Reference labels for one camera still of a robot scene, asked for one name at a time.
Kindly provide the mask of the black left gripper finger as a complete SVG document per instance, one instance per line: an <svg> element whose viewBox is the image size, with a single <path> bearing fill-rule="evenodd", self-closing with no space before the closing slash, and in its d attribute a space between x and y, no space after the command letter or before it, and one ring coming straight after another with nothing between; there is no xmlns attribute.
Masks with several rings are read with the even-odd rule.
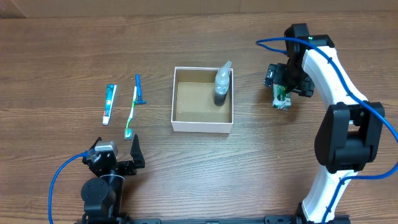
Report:
<svg viewBox="0 0 398 224"><path fill-rule="evenodd" d="M95 147L99 141L102 141L102 138L101 138L101 137L98 137L98 138L97 138L97 140L96 140L95 143L92 145L92 147Z"/></svg>
<svg viewBox="0 0 398 224"><path fill-rule="evenodd" d="M139 145L139 138L138 135L134 135L134 139L132 141L132 147L130 151L130 155L133 158L135 165L143 165L144 164L144 157L142 155L142 151Z"/></svg>

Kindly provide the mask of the green Dettol soap bar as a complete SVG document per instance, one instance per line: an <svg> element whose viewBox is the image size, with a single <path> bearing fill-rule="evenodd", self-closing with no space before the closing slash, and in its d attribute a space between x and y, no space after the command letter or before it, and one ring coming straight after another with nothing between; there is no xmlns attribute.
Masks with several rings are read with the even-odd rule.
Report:
<svg viewBox="0 0 398 224"><path fill-rule="evenodd" d="M272 107L278 110L288 110L292 106L290 93L278 84L272 86Z"/></svg>

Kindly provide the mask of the green white toothbrush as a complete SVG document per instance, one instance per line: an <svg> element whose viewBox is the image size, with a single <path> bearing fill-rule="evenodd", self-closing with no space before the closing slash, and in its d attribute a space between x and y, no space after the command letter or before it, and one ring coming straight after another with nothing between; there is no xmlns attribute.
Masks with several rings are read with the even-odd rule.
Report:
<svg viewBox="0 0 398 224"><path fill-rule="evenodd" d="M136 98L137 98L137 87L134 87L134 91L133 91L133 97L132 97L132 105L131 105L131 110L130 110L130 114L127 118L127 122L126 122L126 127L124 129L124 139L125 140L130 140L132 139L132 128L129 127L130 122L133 119L134 116L134 107L135 107L135 102L136 102Z"/></svg>

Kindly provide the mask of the blue disposable razor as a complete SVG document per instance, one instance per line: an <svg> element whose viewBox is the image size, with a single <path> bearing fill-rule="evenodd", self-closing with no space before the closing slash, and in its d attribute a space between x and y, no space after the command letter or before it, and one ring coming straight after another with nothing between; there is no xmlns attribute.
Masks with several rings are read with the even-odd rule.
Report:
<svg viewBox="0 0 398 224"><path fill-rule="evenodd" d="M136 87L137 87L137 95L136 95L136 104L143 105L147 102L142 99L142 91L141 91L141 81L139 74L136 74Z"/></svg>

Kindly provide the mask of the green white toothpaste tube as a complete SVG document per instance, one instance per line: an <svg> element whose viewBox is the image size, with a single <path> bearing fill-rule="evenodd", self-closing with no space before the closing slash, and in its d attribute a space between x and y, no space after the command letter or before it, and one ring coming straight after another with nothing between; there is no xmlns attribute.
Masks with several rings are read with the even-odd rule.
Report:
<svg viewBox="0 0 398 224"><path fill-rule="evenodd" d="M116 96L118 86L114 84L108 84L106 86L106 98L104 103L104 115L102 124L107 126L111 118L111 112L113 108L114 99Z"/></svg>

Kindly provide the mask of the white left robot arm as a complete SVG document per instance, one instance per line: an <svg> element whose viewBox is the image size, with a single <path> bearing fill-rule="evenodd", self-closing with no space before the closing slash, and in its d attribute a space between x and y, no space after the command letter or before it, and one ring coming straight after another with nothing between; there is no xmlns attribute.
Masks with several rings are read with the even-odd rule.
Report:
<svg viewBox="0 0 398 224"><path fill-rule="evenodd" d="M96 176L83 185L84 201L82 223L132 223L130 216L121 211L123 187L126 176L137 174L145 167L145 160L134 136L129 161L118 161L118 149L114 142L98 138L83 157L82 163Z"/></svg>

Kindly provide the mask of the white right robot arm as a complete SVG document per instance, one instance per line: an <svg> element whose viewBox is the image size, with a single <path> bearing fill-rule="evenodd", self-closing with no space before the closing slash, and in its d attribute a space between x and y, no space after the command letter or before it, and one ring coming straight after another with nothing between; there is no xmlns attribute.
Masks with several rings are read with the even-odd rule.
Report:
<svg viewBox="0 0 398 224"><path fill-rule="evenodd" d="M385 111L353 85L328 35L310 35L306 23L292 24L281 38L287 63L271 64L264 80L272 105L291 106L291 93L311 97L317 90L326 113L315 137L319 170L295 215L268 215L267 223L349 223L335 209L349 182L376 158Z"/></svg>

